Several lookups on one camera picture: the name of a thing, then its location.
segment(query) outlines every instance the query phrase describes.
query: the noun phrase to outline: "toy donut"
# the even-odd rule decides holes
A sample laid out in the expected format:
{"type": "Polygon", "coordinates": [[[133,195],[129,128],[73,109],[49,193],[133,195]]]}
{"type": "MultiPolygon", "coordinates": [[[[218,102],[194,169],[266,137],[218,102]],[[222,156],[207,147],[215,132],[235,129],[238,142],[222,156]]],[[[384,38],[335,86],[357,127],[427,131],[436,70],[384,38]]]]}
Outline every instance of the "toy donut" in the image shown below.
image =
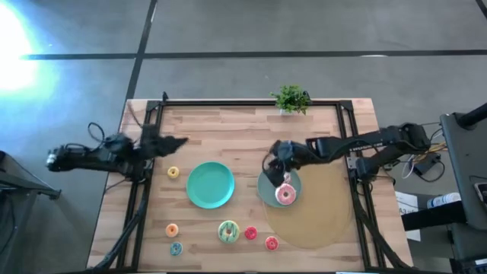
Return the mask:
{"type": "Polygon", "coordinates": [[[175,179],[180,175],[180,170],[177,167],[170,167],[167,170],[167,175],[169,176],[169,178],[175,179]]]}
{"type": "Polygon", "coordinates": [[[176,224],[168,224],[166,227],[166,235],[168,237],[176,237],[179,231],[180,229],[177,227],[176,224]]]}
{"type": "Polygon", "coordinates": [[[274,251],[279,247],[279,241],[273,236],[269,236],[266,239],[266,248],[267,250],[274,251]]]}
{"type": "Polygon", "coordinates": [[[218,237],[226,244],[234,243],[240,234],[240,229],[234,221],[224,221],[218,228],[218,237]]]}
{"type": "Polygon", "coordinates": [[[245,237],[249,240],[253,240],[257,237],[257,228],[248,227],[245,229],[245,237]]]}
{"type": "Polygon", "coordinates": [[[292,185],[283,183],[275,190],[275,198],[283,206],[289,206],[296,200],[296,190],[292,185]]]}
{"type": "Polygon", "coordinates": [[[183,245],[180,242],[173,242],[170,245],[170,254],[173,256],[179,256],[183,252],[183,245]]]}

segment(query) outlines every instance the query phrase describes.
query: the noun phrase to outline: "white pot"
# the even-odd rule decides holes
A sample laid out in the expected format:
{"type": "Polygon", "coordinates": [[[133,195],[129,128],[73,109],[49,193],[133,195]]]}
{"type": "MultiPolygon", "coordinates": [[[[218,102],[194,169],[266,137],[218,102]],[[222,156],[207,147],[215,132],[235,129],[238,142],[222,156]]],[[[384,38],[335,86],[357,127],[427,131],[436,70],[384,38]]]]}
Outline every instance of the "white pot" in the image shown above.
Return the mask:
{"type": "Polygon", "coordinates": [[[279,113],[280,113],[281,115],[283,115],[283,116],[294,115],[294,113],[289,113],[289,112],[287,112],[287,111],[285,111],[285,110],[279,110],[279,113]]]}

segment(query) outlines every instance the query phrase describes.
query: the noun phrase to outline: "green frosted donut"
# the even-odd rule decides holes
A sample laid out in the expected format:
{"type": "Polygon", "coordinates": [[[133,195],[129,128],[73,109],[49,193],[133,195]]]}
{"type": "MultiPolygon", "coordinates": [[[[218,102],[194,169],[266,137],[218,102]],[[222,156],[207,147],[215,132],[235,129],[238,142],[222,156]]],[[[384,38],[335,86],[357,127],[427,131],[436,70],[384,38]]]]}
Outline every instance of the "green frosted donut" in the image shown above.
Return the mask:
{"type": "Polygon", "coordinates": [[[224,243],[234,243],[240,235],[240,229],[234,221],[224,221],[218,228],[218,237],[224,243]]]}

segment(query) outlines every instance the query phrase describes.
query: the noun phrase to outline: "green plant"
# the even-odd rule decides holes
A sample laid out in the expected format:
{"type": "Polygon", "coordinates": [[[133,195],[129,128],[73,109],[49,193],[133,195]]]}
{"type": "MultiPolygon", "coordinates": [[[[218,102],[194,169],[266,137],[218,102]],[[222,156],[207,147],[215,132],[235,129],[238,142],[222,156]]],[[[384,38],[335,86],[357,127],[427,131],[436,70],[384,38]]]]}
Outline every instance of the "green plant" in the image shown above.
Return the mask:
{"type": "Polygon", "coordinates": [[[310,97],[306,91],[298,85],[282,86],[280,94],[270,93],[275,97],[275,105],[285,112],[303,113],[306,115],[307,107],[310,103],[310,97]]]}

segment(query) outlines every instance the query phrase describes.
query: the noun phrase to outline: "orange donut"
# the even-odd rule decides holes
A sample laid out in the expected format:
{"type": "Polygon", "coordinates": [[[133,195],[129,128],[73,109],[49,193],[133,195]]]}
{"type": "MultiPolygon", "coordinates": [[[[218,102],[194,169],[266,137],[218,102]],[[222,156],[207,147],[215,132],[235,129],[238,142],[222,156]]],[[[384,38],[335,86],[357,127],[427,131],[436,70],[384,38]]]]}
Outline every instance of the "orange donut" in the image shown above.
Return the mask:
{"type": "Polygon", "coordinates": [[[166,227],[166,235],[168,237],[176,237],[179,231],[180,229],[177,227],[176,224],[168,224],[166,227]]]}

